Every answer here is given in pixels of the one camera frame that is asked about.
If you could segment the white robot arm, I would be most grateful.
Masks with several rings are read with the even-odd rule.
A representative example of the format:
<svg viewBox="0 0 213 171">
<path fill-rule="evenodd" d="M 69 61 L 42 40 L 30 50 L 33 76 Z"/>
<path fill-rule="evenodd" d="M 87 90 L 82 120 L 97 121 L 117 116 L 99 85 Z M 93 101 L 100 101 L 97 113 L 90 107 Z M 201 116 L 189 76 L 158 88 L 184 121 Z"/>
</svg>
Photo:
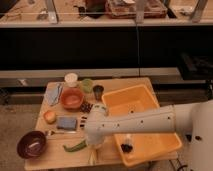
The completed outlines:
<svg viewBox="0 0 213 171">
<path fill-rule="evenodd" d="M 109 116 L 104 105 L 94 105 L 85 123 L 90 145 L 119 133 L 183 133 L 191 135 L 189 171 L 213 169 L 213 100 L 163 106 L 122 116 Z"/>
</svg>

